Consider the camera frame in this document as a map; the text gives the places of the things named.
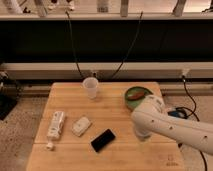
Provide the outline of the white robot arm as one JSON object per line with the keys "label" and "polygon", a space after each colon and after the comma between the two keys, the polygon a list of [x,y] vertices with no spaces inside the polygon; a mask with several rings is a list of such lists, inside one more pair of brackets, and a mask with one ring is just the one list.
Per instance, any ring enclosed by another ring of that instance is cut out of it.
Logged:
{"label": "white robot arm", "polygon": [[140,140],[154,132],[213,155],[213,125],[169,116],[163,99],[156,95],[146,96],[131,119]]}

